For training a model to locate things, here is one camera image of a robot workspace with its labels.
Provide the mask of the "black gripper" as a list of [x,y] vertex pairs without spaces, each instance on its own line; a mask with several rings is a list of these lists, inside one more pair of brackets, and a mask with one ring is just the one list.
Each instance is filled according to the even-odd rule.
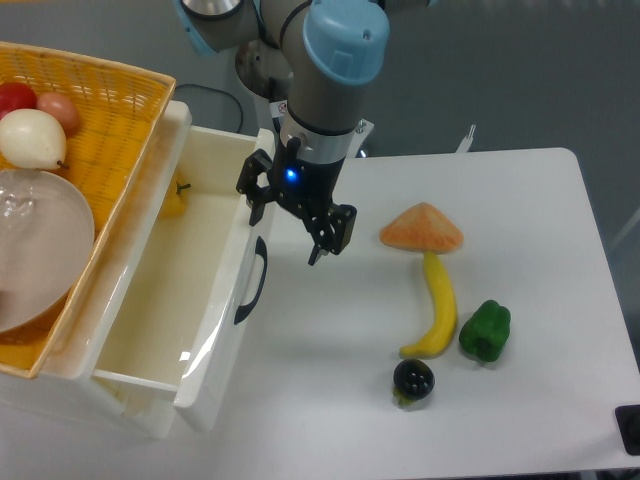
[[266,205],[276,200],[302,219],[311,235],[310,266],[322,256],[339,255],[351,241],[357,216],[354,206],[333,201],[343,164],[343,159],[328,164],[304,160],[298,137],[279,142],[273,161],[265,150],[257,149],[245,159],[236,183],[251,210],[249,225],[256,226]]

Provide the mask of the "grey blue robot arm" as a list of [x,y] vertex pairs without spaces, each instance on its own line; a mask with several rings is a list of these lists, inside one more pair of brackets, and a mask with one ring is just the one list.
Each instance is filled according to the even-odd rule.
[[195,50],[219,53],[258,41],[291,71],[287,106],[273,155],[259,149],[236,189],[257,225],[274,202],[311,235],[308,262],[349,244],[357,210],[333,190],[380,73],[390,35],[384,1],[177,1]]

